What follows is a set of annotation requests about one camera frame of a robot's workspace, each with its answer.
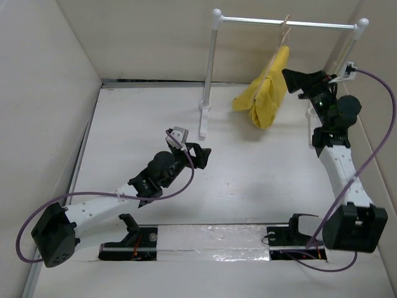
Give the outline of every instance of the transparent plastic sheet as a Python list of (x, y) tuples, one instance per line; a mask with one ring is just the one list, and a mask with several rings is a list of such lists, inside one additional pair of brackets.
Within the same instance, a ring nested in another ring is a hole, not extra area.
[(159, 226), (158, 261), (269, 261), (265, 225)]

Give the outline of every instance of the white horizontal bar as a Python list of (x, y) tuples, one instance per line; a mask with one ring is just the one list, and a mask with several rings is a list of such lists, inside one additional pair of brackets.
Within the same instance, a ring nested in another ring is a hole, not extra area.
[[(221, 20), (223, 22), (235, 22), (243, 24), (257, 24), (257, 25), (269, 25), (269, 26), (280, 26), (284, 23), (283, 20), (266, 20), (266, 19), (250, 19), (246, 17), (224, 17)], [(306, 28), (324, 28), (331, 30), (340, 31), (353, 31), (355, 25), (343, 25), (343, 24), (327, 24), (327, 23), (312, 23), (312, 22), (295, 22), (288, 20), (285, 25), (287, 27), (306, 27)]]

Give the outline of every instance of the yellow towel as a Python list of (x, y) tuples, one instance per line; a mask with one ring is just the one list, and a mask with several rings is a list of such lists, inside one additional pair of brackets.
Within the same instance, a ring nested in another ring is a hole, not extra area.
[(272, 125), (285, 92), (287, 92), (287, 85), (281, 71), (287, 67), (289, 54), (290, 49), (286, 45), (280, 47), (255, 101), (253, 97), (262, 82), (269, 64), (263, 70), (260, 77), (252, 81), (239, 97), (233, 99), (233, 110), (249, 110), (250, 118), (261, 129)]

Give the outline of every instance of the white table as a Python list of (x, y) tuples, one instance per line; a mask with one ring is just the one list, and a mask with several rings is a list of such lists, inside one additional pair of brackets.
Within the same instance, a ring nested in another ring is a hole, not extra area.
[[(112, 191), (167, 150), (165, 130), (189, 129), (188, 142), (212, 148), (184, 193), (126, 210), (138, 224), (246, 224), (287, 222), (293, 213), (323, 215), (334, 200), (320, 161), (308, 146), (307, 103), (286, 95), (273, 126), (259, 130), (231, 100), (244, 85), (214, 85), (210, 128), (199, 140), (200, 87), (103, 89), (89, 132), (75, 191)], [(181, 173), (165, 194), (181, 188)], [(73, 203), (87, 198), (74, 197)], [(376, 251), (359, 254), (343, 273), (318, 273), (293, 261), (103, 262), (96, 249), (77, 252), (41, 270), (34, 297), (391, 297)], [(352, 253), (329, 252), (338, 268)]]

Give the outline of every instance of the bolt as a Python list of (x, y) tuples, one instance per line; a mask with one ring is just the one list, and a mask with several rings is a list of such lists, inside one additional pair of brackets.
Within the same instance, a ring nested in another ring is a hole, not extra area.
[(149, 235), (149, 241), (155, 242), (157, 240), (157, 234), (156, 233), (151, 233)]

